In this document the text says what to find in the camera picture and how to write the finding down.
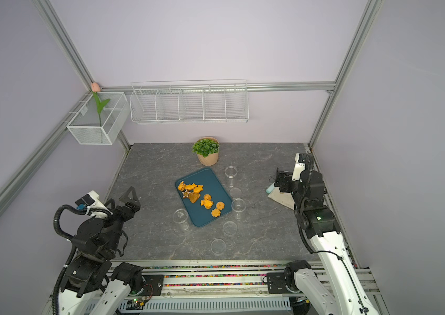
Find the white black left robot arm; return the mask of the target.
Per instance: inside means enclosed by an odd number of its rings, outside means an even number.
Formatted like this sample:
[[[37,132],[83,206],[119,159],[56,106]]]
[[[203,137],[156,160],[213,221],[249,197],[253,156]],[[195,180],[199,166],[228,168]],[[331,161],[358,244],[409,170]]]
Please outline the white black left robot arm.
[[[56,280],[52,296],[53,314],[84,314],[93,301],[91,314],[119,314],[123,300],[133,291],[143,290],[142,268],[123,262],[114,269],[112,260],[123,256],[119,241],[127,234],[124,224],[140,211],[141,204],[134,187],[120,197],[101,202],[95,191],[79,198],[75,206],[60,206],[53,219],[58,236],[71,244],[70,254]],[[62,230],[63,212],[87,216],[77,232]]]

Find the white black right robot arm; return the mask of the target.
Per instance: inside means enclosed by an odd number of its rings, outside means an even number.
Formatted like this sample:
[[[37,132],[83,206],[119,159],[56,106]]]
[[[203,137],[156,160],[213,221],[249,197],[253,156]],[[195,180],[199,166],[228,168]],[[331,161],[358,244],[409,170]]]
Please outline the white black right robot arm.
[[[292,172],[276,172],[274,186],[293,198],[301,241],[319,256],[331,284],[327,290],[306,261],[293,261],[284,272],[287,288],[301,292],[318,314],[377,314],[350,261],[341,226],[324,203],[326,185],[314,170],[313,155],[298,153]]]

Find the clear cookie jar front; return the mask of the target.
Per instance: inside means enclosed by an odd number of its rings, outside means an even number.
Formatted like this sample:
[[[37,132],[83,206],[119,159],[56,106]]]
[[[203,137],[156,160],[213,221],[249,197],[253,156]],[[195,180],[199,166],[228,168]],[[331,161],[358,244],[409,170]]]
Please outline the clear cookie jar front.
[[[173,215],[173,220],[177,224],[177,226],[181,229],[181,231],[187,231],[190,228],[189,224],[189,215],[187,210],[185,209],[178,209],[176,210]]]

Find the clear cookie jar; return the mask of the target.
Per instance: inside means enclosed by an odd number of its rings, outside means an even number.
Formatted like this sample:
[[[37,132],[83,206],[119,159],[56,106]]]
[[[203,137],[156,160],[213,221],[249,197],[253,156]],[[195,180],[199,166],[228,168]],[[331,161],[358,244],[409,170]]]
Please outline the clear cookie jar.
[[[228,180],[228,187],[229,188],[234,188],[234,180],[235,180],[235,177],[238,174],[238,169],[235,166],[233,166],[233,165],[229,165],[225,169],[224,174],[225,174],[225,176],[226,176],[226,178]]]
[[[173,215],[173,220],[177,224],[177,226],[181,229],[181,231],[187,231],[190,228],[189,224],[189,215],[187,210],[185,209],[178,209],[176,210]]]
[[[236,198],[232,202],[232,211],[236,220],[242,220],[246,210],[246,202],[241,198]]]

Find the clear jar lid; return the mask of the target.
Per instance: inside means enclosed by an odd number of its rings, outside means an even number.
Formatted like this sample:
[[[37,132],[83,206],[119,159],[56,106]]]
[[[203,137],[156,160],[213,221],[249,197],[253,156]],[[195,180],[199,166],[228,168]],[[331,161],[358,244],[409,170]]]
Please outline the clear jar lid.
[[[238,226],[233,221],[228,221],[223,224],[223,232],[225,236],[234,236],[238,231]]]
[[[211,242],[211,251],[215,255],[222,255],[226,251],[227,245],[223,239],[217,238]]]
[[[237,187],[233,187],[230,189],[230,196],[232,198],[241,198],[242,196],[242,190]]]

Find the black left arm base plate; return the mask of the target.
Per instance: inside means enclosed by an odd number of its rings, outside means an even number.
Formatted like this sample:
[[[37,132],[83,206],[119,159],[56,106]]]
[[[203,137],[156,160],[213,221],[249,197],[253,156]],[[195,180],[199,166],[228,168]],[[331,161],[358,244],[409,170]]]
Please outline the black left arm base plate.
[[[142,276],[142,287],[137,290],[132,290],[129,296],[160,296],[163,290],[164,279],[165,277],[162,274],[144,274]]]

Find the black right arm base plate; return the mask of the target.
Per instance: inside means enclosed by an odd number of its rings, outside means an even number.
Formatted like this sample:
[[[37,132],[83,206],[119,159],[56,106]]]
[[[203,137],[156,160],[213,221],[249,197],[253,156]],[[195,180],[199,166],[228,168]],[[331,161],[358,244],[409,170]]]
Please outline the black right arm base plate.
[[[294,293],[287,285],[284,271],[267,273],[263,278],[263,282],[266,284],[269,294]]]

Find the clear cookie jar back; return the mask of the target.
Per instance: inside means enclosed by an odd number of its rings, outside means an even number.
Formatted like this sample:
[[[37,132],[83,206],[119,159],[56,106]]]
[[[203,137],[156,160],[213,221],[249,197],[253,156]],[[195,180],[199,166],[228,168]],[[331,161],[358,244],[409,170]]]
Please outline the clear cookie jar back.
[[[236,198],[232,202],[232,211],[236,220],[242,220],[246,210],[246,202],[241,198]]]

